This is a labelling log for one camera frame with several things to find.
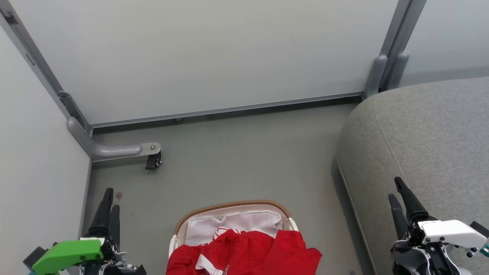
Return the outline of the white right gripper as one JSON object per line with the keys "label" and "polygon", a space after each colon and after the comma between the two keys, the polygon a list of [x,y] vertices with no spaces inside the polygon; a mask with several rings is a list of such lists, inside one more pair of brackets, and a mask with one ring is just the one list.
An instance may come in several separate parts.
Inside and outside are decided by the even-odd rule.
{"label": "white right gripper", "polygon": [[486,228],[477,222],[467,225],[459,220],[428,221],[427,210],[403,179],[397,176],[394,183],[405,207],[389,194],[398,238],[390,250],[393,275],[472,275],[450,258],[453,248],[464,248],[469,258],[478,254],[489,258]]}

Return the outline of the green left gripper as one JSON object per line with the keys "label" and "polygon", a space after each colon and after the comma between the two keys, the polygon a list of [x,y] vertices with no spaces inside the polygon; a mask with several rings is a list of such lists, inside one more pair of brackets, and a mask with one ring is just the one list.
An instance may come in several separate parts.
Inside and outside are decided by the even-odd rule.
{"label": "green left gripper", "polygon": [[126,263],[120,252],[120,205],[113,205],[113,188],[107,188],[89,227],[89,237],[54,243],[50,249],[37,247],[29,255],[34,275],[147,275],[143,265]]}

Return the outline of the red shirt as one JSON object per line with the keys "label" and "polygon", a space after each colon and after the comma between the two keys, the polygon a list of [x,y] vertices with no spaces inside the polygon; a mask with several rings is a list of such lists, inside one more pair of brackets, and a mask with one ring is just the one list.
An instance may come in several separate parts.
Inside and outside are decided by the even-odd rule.
{"label": "red shirt", "polygon": [[228,229],[210,243],[182,245],[171,254],[165,275],[316,275],[322,258],[301,233]]}

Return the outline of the grey fabric sofa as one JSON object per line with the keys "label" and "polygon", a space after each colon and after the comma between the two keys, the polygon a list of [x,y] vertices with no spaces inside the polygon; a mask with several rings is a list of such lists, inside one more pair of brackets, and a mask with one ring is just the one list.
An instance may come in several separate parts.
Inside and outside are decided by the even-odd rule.
{"label": "grey fabric sofa", "polygon": [[336,158],[375,275],[392,275],[397,176],[431,216],[489,229],[489,76],[369,97],[345,122]]}

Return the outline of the grey partition foot bar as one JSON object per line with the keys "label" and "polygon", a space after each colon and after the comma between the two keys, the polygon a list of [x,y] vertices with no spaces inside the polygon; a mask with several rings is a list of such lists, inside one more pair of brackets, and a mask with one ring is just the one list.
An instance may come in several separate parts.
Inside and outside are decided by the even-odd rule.
{"label": "grey partition foot bar", "polygon": [[81,148],[93,162],[157,155],[161,152],[158,142],[131,143],[110,146],[94,141],[74,117],[69,117],[67,127]]}

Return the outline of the black caster wheel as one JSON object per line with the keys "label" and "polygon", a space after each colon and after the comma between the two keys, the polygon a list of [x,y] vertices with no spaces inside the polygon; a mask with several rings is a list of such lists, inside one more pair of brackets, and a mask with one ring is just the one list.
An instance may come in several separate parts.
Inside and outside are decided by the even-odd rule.
{"label": "black caster wheel", "polygon": [[162,164],[161,152],[157,154],[148,155],[145,170],[156,170]]}

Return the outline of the white laundry basket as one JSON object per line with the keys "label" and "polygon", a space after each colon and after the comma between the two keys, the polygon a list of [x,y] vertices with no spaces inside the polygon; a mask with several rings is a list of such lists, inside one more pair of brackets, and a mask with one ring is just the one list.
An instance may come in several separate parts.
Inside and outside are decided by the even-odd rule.
{"label": "white laundry basket", "polygon": [[295,222],[292,219],[291,214],[285,207],[274,201],[238,201],[228,202],[220,205],[212,205],[202,209],[190,212],[177,224],[173,237],[170,242],[169,258],[174,250],[178,247],[185,245],[185,235],[188,228],[188,223],[194,218],[211,216],[211,217],[223,217],[229,214],[237,214],[248,211],[272,211],[279,214],[282,217],[283,229],[281,230],[294,230],[298,231]]}

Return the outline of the white fabric basket liner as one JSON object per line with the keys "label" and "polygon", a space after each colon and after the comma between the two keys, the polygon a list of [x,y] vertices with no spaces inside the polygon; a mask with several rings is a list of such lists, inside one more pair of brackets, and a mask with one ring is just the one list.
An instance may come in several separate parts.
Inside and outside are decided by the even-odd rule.
{"label": "white fabric basket liner", "polygon": [[218,218],[204,216],[189,221],[185,245],[208,244],[227,230],[237,234],[243,231],[259,231],[274,238],[281,229],[283,229],[282,217],[272,211],[248,211]]}

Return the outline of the grey partition bottom rail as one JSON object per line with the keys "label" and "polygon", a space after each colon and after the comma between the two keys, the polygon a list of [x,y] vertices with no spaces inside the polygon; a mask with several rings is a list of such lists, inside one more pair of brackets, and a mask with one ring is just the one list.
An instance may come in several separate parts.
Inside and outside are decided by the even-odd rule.
{"label": "grey partition bottom rail", "polygon": [[134,120],[121,120],[121,121],[113,121],[113,122],[105,122],[105,123],[94,123],[91,124],[90,126],[93,129],[98,129],[98,128],[105,128],[105,127],[115,127],[115,126],[123,126],[123,125],[130,125],[130,124],[173,120],[177,118],[196,117],[202,115],[214,115],[219,113],[248,111],[248,110],[254,110],[258,108],[281,107],[286,105],[306,104],[311,102],[319,102],[319,101],[327,101],[327,100],[335,100],[335,99],[346,99],[349,97],[356,97],[356,96],[363,96],[363,92],[350,92],[350,93],[343,93],[343,94],[336,94],[336,95],[318,96],[318,97],[312,97],[308,99],[287,100],[287,101],[273,102],[273,103],[266,103],[266,104],[246,105],[241,107],[219,108],[216,110],[209,110],[209,111],[197,111],[197,112],[188,112],[188,113],[180,113],[180,114],[172,114],[172,115],[143,117]]}

